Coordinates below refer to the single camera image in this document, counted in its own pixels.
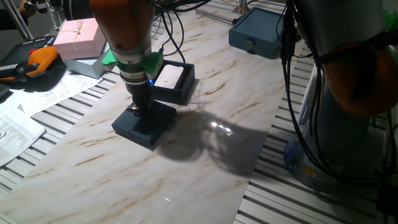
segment black cable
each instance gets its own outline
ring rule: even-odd
[[[170,25],[171,25],[171,27],[172,27],[172,31],[171,31],[171,33],[168,33],[168,34],[169,34],[169,38],[162,44],[161,48],[159,49],[159,52],[163,52],[163,51],[164,51],[164,45],[167,44],[167,43],[172,39],[172,36],[173,36],[173,22],[172,22],[172,18],[170,17],[170,14],[169,14],[168,11],[166,11],[166,13],[167,13],[167,15],[168,15],[168,17],[169,17]],[[166,30],[169,30],[169,27],[167,27],[167,23],[166,23],[166,20],[165,20],[165,17],[164,17],[164,12],[162,12],[161,15],[162,15],[162,20],[163,20],[165,29],[166,29]]]
[[[159,31],[159,29],[160,29],[160,24],[162,23],[162,18],[161,17],[159,17],[160,19],[159,19],[159,25],[157,26],[157,29],[156,29],[156,32],[155,32],[155,34],[152,36],[152,37],[155,37],[156,35],[157,35],[157,32]]]
[[[253,1],[249,1],[249,2],[248,2],[248,3],[246,3],[246,4],[247,4],[247,5],[248,5],[248,4],[252,4],[252,3],[254,3],[254,2],[268,3],[268,2],[263,2],[263,1],[253,0]]]
[[[313,53],[307,54],[306,56],[296,56],[296,55],[294,55],[294,57],[297,57],[297,58],[307,58],[307,57],[312,57],[312,56],[313,56]]]
[[[205,1],[203,1],[202,3],[200,3],[200,4],[198,4],[198,5],[196,5],[196,6],[193,6],[193,7],[191,7],[191,8],[188,8],[188,9],[176,9],[175,11],[176,12],[189,12],[189,11],[192,11],[192,10],[194,10],[194,9],[197,9],[197,8],[199,8],[199,7],[201,7],[201,6],[204,6],[205,4],[207,4],[208,2],[210,2],[211,0],[205,0]]]
[[[174,14],[175,14],[175,16],[177,16],[177,19],[178,19],[178,21],[179,21],[179,23],[180,23],[180,26],[181,26],[182,38],[181,38],[180,46],[177,48],[177,49],[181,49],[182,44],[183,44],[183,42],[184,42],[184,26],[182,25],[180,16],[178,16],[178,14],[177,14],[175,11],[174,11]],[[175,51],[174,51],[173,53],[167,54],[167,55],[164,55],[164,56],[166,57],[166,56],[170,56],[170,55],[173,55],[173,54],[177,53],[177,52],[178,52],[177,49],[175,49]]]
[[[282,19],[282,17],[284,16],[284,13],[285,13],[285,11],[286,11],[286,8],[287,8],[287,3],[286,3],[286,5],[285,5],[285,7],[284,7],[284,10],[282,11],[282,14],[280,15],[279,20],[278,20],[278,23],[276,24],[276,27],[275,27],[276,36],[278,36],[278,39],[280,39],[279,34],[278,34],[279,23],[280,23],[280,20]]]
[[[174,38],[173,38],[172,34],[170,33],[169,28],[168,28],[167,25],[166,25],[164,13],[162,13],[162,18],[163,18],[163,23],[164,23],[164,26],[165,26],[165,28],[166,28],[167,34],[169,35],[170,40],[173,42],[174,47],[177,49],[178,53],[180,54],[180,56],[181,56],[181,58],[182,58],[183,63],[185,64],[185,57],[184,57],[184,55],[182,54],[181,50],[179,49],[177,43],[175,43]]]

